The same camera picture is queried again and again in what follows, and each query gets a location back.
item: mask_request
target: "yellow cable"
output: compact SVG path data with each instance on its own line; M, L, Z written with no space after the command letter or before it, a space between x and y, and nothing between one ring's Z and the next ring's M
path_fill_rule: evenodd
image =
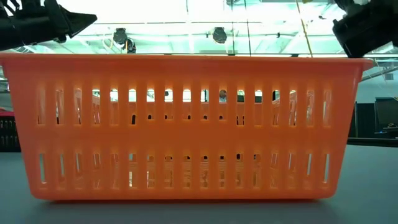
M305 24L304 24L303 18L301 17L300 6L299 6L299 2L298 2L297 0L296 0L296 5L297 5L298 14L299 14L299 16L300 16L301 25L303 26L303 31L304 31L304 35L305 35L305 40L307 40L308 49L309 49L309 51L310 51L311 57L313 57L313 55L312 55L312 50L311 50L311 46L310 46L310 41L309 41L309 39L308 39L307 31L305 30Z

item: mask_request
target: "orange plastic basket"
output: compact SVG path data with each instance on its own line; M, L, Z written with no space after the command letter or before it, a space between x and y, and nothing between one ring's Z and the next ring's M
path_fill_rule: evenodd
M247 199L334 194L372 61L1 54L0 64L35 197Z

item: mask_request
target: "desk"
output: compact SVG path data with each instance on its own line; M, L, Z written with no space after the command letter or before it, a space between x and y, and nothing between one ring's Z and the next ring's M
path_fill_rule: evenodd
M0 153L1 223L398 223L398 149L347 146L334 197L318 201L37 200L19 153Z

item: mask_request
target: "black equipment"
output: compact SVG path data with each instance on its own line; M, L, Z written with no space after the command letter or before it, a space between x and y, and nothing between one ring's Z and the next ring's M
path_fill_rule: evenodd
M360 58L389 42L398 47L398 1L372 0L366 5L335 0L347 15L334 20L333 32L350 58Z
M122 45L122 49L127 49L127 54L135 54L137 52L136 44L127 37L125 28L117 28L113 34L113 41Z
M96 15L69 12L56 0L10 0L16 10L0 0L0 50L49 40L64 43L97 20ZM8 16L6 8L13 14Z

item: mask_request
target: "basket slot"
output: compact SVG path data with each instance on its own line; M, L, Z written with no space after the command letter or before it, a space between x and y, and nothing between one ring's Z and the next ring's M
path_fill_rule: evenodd
M101 91L101 97L99 101L101 102L99 105L99 124L101 124L101 128L105 129L110 124L110 104L111 104L111 96L110 96L110 86L107 80L102 80L99 86L99 90Z
M307 91L306 91L306 84L305 83L299 83L297 85L297 89L295 94L297 95L296 99L296 119L295 119L295 125L300 128L304 128L306 123L307 123L307 118L308 118L308 96L307 96Z
M191 119L194 123L199 122L202 119L201 115L201 86L200 82L192 82L191 89Z
M183 188L183 154L184 151L181 151L179 148L174 148L172 151L172 187L176 190L182 190Z
M137 155L129 154L129 188L137 188Z
M202 89L201 91L201 96L200 96L200 101L201 101L201 116L200 119L202 120L208 120L209 115L210 115L210 109L209 109L209 100L210 100L210 91L206 89Z
M246 126L253 127L254 126L254 84L253 83L246 83L244 89L244 114L246 115Z
M183 188L189 189L191 188L191 181L192 181L192 160L191 156L184 156L183 158Z
M238 90L236 83L235 82L228 82L227 83L227 99L228 99L228 103L227 103L227 123L232 127L232 126L236 126L236 113L237 113L237 100L238 97L236 95L236 92Z
M192 178L191 178L191 186L193 191L200 190L201 187L201 154L200 149L196 146L193 146L191 149L191 163L192 163Z
M314 123L314 102L314 91L307 90L307 126L313 126Z
M65 124L64 112L65 112L65 105L64 105L64 92L63 89L57 89L55 91L55 115L57 119L57 124Z
M192 104L191 104L191 90L189 90L188 88L185 88L182 92L182 116L183 119L191 119L192 117Z
M200 156L200 187L209 187L209 158L207 155Z
M41 185L45 185L47 183L46 176L45 176L45 154L39 154L39 168L40 168L40 183Z
M243 173L244 173L244 185L243 187L246 190L252 189L253 188L253 163L254 163L254 152L251 147L246 148L244 151L244 160L243 160Z
M323 91L323 125L330 126L331 90Z
M289 126L296 126L297 122L297 91L290 90L289 96Z
M229 145L231 150L226 151L226 186L227 190L233 190L236 188L236 153L234 145Z
M174 187L174 163L170 155L164 157L164 187L167 189Z
M147 180L146 180L146 187L148 189L155 188L155 156L148 155L147 156Z
M279 90L280 96L280 110L278 118L278 126L284 128L289 125L289 103L290 103L290 90L286 83L282 83Z
M219 86L217 82L211 82L209 85L209 114L208 119L211 123L218 120L219 105Z
M146 105L147 101L146 83L138 82L136 91L137 91L137 107L136 107L137 125L145 126L148 116L147 105Z
M98 124L101 124L101 122L102 122L101 104L102 104L103 100L101 100L101 91L98 90L98 89L93 89L93 92L92 92L91 95L92 95L92 98L93 98L92 99L92 104L93 104L92 112L93 112L93 115L91 117L94 118L93 124L94 125L98 125Z
M329 181L329 159L330 159L330 155L329 154L325 154L324 155L324 164L325 164L325 168L324 168L324 173L323 173L323 183L327 184Z
M111 153L111 188L112 189L119 189L119 154L118 153Z
M101 160L101 155L99 153L94 153L93 155L93 176L94 176L94 180L93 180L93 187L94 189L100 189L102 187L102 182L101 181L101 170L103 167L103 163Z
M137 122L137 115L136 115L136 105L137 105L137 92L135 89L130 89L128 93L128 115L130 122L129 124L135 125Z
M244 163L243 163L243 153L237 153L236 155L236 176L235 176L235 183L237 189L242 189L243 179L244 179Z
M323 110L324 110L324 101L323 101L323 90L320 86L314 90L314 127L320 128L323 126Z
M110 91L110 109L109 113L111 115L110 122L112 125L119 124L119 92L118 89L112 89Z
M45 117L46 125L49 127L55 126L57 123L56 117L56 97L55 97L55 84L53 82L46 83L45 95Z
M256 152L253 155L253 188L259 189L261 187L261 154L260 152Z
M76 105L79 109L79 114L80 119L77 120L79 123L85 127L88 128L88 126L91 126L94 124L94 109L95 105L93 104L93 101L96 100L93 96L93 89L91 87L91 83L84 82L83 86L81 87L81 101L77 97L78 95L78 90L75 92L76 96Z
M167 88L165 95L165 119L182 119L182 86L173 86L173 89Z
M269 128L274 124L274 107L272 105L272 86L265 81L262 84L262 120L263 126Z
M306 155L306 160L305 160L305 167L306 167L306 175L304 178L304 188L305 189L310 189L310 179L312 176L312 167L313 167L313 162L312 162L312 153L308 153Z
M164 83L161 81L158 81L155 83L155 92L157 93L155 95L155 115L154 118L158 119L157 122L162 123L164 120L164 114L165 114L165 87Z
M45 88L37 89L37 123L45 124Z
M119 117L118 124L120 127L125 128L132 121L132 114L129 111L129 86L128 82L120 79L118 82L118 112L116 115Z
M271 169L270 169L270 187L276 189L279 187L279 169L280 169L280 156L277 152L271 155Z
M58 174L57 174L57 176L58 176L58 186L61 189L64 189L65 186L66 186L65 185L66 181L65 181L65 166L64 166L64 163L65 163L64 156L63 156L63 154L60 154L59 155L59 161L58 161Z
M225 161L225 156L222 154L219 156L218 160L218 187L221 189L225 188L225 175L226 175L226 161Z
M296 173L297 173L297 155L294 152L290 152L288 175L287 175L287 186L290 189L296 188Z

